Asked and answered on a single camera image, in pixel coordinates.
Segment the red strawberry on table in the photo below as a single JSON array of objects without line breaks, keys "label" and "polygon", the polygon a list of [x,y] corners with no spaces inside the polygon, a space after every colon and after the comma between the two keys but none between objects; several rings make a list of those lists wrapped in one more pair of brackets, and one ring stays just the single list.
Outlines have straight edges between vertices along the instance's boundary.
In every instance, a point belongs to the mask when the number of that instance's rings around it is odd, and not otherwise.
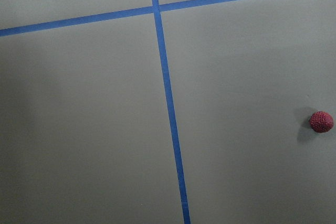
[{"label": "red strawberry on table", "polygon": [[315,132],[326,133],[334,127],[334,120],[329,113],[317,111],[310,117],[309,124]]}]

